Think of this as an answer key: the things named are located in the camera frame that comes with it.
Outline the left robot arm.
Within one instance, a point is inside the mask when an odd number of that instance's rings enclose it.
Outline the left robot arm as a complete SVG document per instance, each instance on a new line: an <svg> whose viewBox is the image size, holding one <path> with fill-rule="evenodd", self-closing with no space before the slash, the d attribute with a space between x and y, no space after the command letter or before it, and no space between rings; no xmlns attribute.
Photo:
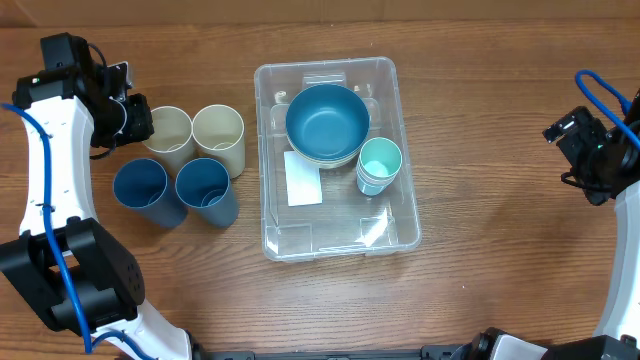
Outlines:
<svg viewBox="0 0 640 360"><path fill-rule="evenodd" d="M135 257L98 221L90 164L154 131L129 67L69 33L40 42L43 69L19 79L8 104L28 138L28 194L1 270L51 330L80 336L86 353L109 342L134 359L202 359L186 330L147 300Z"/></svg>

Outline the cream bowl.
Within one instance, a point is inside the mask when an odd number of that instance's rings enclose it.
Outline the cream bowl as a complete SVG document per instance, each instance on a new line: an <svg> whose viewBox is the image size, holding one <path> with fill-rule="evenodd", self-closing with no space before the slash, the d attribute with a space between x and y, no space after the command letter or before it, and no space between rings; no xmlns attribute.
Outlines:
<svg viewBox="0 0 640 360"><path fill-rule="evenodd" d="M323 169L344 166L351 162L365 143L364 138L338 135L288 136L292 149L308 162Z"/></svg>

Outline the mint green small cup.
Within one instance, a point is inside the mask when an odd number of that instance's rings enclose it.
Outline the mint green small cup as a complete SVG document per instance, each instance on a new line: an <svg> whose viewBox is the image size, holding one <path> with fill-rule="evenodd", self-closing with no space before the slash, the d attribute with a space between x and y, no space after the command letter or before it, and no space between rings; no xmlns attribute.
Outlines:
<svg viewBox="0 0 640 360"><path fill-rule="evenodd" d="M399 173L402 163L402 152L395 142L375 137L368 140L360 151L357 175L369 185L389 185Z"/></svg>

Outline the light blue small cup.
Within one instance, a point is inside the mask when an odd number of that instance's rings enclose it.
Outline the light blue small cup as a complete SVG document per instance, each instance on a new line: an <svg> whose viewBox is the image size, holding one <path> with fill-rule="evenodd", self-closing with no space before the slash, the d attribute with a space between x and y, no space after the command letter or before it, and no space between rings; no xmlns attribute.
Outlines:
<svg viewBox="0 0 640 360"><path fill-rule="evenodd" d="M357 175L357 187L366 196L377 196L386 189L389 182L386 180L376 180L365 177L363 174Z"/></svg>

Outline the dark blue tall cup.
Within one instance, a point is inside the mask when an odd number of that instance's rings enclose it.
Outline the dark blue tall cup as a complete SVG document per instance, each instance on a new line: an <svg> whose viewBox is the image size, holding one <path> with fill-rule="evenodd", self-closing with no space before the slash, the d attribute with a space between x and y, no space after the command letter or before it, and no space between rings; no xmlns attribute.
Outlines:
<svg viewBox="0 0 640 360"><path fill-rule="evenodd" d="M175 228L187 217L167 171L150 158L121 167L113 181L113 193L120 204L161 227Z"/></svg>
<svg viewBox="0 0 640 360"><path fill-rule="evenodd" d="M226 228L239 215L239 204L225 166L213 158L198 158L179 171L175 189L179 199L209 224Z"/></svg>

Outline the dark blue bowl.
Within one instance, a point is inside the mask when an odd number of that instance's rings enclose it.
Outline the dark blue bowl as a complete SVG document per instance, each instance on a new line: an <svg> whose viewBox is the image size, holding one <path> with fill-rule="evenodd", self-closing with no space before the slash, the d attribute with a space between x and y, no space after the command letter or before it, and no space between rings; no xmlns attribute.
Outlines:
<svg viewBox="0 0 640 360"><path fill-rule="evenodd" d="M366 138L371 115L364 101L352 90L335 84L311 86L290 103L285 115L286 135L347 135Z"/></svg>

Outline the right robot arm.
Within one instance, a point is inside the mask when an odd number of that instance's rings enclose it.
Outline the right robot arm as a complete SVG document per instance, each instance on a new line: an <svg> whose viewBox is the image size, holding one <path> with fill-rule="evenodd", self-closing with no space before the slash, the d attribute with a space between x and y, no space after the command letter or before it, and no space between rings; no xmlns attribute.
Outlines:
<svg viewBox="0 0 640 360"><path fill-rule="evenodd" d="M570 163L561 181L599 206L615 201L617 240L606 305L596 336L639 337L639 150L579 106L543 131Z"/></svg>

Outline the cream tall cup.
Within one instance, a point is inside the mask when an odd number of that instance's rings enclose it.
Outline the cream tall cup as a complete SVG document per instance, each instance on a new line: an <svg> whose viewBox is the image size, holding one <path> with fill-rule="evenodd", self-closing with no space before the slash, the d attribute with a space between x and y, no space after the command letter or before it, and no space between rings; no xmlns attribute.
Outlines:
<svg viewBox="0 0 640 360"><path fill-rule="evenodd" d="M161 106L151 111L154 133L143 142L176 177L189 161L197 157L190 116L174 106Z"/></svg>
<svg viewBox="0 0 640 360"><path fill-rule="evenodd" d="M199 149L220 161L231 178L245 169L245 124L232 107L222 104L201 109L193 119L193 135Z"/></svg>

